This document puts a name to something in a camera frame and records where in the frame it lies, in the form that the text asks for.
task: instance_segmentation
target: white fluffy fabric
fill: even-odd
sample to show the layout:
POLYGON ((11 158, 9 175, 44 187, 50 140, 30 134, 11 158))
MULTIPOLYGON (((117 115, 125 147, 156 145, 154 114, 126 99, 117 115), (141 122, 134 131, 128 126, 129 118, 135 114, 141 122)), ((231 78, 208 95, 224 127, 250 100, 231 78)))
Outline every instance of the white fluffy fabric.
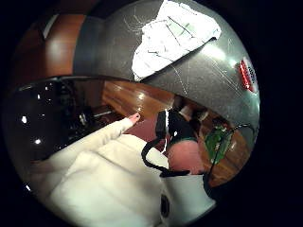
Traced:
POLYGON ((135 50, 132 70, 140 81, 197 49, 219 39, 216 21, 188 5, 165 0, 155 20, 142 27, 142 44, 135 50))

